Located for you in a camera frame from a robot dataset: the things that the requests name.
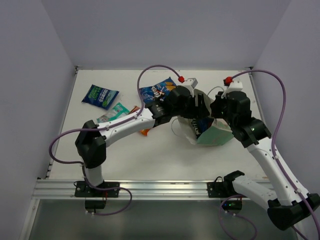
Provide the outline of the dark blue red snack packet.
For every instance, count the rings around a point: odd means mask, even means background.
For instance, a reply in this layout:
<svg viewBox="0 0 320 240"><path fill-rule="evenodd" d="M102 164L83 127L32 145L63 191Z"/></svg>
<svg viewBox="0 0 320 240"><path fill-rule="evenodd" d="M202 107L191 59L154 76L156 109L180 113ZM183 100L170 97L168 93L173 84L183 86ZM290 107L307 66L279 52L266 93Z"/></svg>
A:
<svg viewBox="0 0 320 240"><path fill-rule="evenodd" d="M208 117L199 119L197 121L198 130L201 133L205 132L208 128L212 126L212 122L213 122L213 119Z"/></svg>

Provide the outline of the green printed paper bag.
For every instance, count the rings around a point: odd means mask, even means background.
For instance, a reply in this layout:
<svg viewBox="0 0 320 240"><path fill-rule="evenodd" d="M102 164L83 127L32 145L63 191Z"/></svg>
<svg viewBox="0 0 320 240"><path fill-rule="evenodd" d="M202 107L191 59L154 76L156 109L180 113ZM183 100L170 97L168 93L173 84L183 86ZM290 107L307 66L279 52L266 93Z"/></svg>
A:
<svg viewBox="0 0 320 240"><path fill-rule="evenodd" d="M194 94L200 91L201 90L195 89ZM210 104L213 102L213 100L205 92L203 93L206 95L205 102L209 110L209 116L205 118L210 118L213 120L211 127L208 128L205 132L201 133L201 136L196 139L195 133L191 126L192 119L178 116L176 120L181 131L181 134L179 134L179 136L186 138L193 145L222 146L232 140L234 136L232 134L231 128L223 119L211 117Z"/></svg>

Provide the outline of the blue cookie snack packet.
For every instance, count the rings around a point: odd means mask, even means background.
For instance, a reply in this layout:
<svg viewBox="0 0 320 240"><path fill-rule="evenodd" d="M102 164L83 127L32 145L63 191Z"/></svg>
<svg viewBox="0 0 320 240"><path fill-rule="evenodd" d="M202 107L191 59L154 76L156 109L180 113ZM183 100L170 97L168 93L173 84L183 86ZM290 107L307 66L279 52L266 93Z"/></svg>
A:
<svg viewBox="0 0 320 240"><path fill-rule="evenodd" d="M139 89L143 102L149 104L160 98L162 101L177 85L169 77L155 85L142 87Z"/></svg>

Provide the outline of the orange snack packet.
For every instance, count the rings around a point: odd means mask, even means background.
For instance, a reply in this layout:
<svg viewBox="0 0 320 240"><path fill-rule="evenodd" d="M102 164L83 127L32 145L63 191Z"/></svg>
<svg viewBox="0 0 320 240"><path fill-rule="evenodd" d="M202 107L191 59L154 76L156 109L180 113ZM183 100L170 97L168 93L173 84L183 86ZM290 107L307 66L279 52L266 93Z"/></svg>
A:
<svg viewBox="0 0 320 240"><path fill-rule="evenodd" d="M137 112L138 110L140 110L140 107L138 107L138 106L135 105L135 106L133 107L133 109L131 109L131 110L129 111L129 114L132 114L133 112ZM139 132L140 132L143 136L147 137L149 131L150 131L150 128L149 128L149 129L142 129L142 130L140 130Z"/></svg>

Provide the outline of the green mint snack packet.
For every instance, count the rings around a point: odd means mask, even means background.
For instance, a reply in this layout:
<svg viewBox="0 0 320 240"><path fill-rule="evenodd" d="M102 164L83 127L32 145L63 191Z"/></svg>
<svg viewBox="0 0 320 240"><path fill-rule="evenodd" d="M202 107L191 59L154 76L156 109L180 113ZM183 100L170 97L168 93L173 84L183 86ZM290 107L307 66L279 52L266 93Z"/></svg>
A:
<svg viewBox="0 0 320 240"><path fill-rule="evenodd" d="M129 114L129 110L118 102L112 109L110 109L107 113L97 118L98 123L106 123L109 121L116 120L121 117L125 117Z"/></svg>

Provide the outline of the blue Burts crisps packet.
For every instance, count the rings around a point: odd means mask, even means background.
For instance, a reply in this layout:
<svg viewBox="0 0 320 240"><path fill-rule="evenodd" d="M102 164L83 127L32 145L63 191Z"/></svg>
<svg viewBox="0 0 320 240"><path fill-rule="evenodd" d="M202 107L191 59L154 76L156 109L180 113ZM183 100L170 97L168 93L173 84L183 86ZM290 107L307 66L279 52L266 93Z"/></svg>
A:
<svg viewBox="0 0 320 240"><path fill-rule="evenodd" d="M117 90L110 90L92 84L81 102L108 110L118 94L119 91Z"/></svg>

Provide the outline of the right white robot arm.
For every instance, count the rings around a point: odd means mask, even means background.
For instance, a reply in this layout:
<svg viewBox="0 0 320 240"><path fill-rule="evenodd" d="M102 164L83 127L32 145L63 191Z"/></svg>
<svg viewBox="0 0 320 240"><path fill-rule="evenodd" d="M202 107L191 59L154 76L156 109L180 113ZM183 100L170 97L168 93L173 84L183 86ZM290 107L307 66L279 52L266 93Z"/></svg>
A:
<svg viewBox="0 0 320 240"><path fill-rule="evenodd" d="M242 91L218 92L210 104L211 115L223 119L233 136L257 160L274 193L240 175L223 183L227 196L242 194L266 209L271 222L284 231L310 216L320 206L320 196L310 193L294 176L278 150L265 123L252 116L251 101Z"/></svg>

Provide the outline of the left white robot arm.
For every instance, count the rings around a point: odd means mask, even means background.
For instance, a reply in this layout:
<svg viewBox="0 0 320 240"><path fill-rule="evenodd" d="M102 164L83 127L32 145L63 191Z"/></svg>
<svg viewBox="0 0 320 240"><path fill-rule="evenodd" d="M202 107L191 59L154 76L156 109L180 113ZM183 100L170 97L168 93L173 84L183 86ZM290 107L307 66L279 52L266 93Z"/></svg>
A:
<svg viewBox="0 0 320 240"><path fill-rule="evenodd" d="M179 85L168 95L161 96L125 117L100 125L87 121L75 141L83 160L86 190L99 196L104 190L102 163L107 159L107 147L116 141L144 129L166 124L173 117L202 119L211 114L211 100L204 92L191 86Z"/></svg>

